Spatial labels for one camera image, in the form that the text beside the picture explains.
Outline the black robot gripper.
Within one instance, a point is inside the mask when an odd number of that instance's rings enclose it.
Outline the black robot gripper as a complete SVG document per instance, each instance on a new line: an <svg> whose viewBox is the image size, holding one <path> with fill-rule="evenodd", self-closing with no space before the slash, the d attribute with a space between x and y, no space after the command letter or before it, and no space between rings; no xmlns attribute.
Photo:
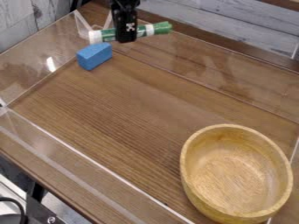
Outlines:
<svg viewBox="0 0 299 224"><path fill-rule="evenodd" d="M110 0L116 29L116 41L128 43L136 40L136 10L140 0Z"/></svg>

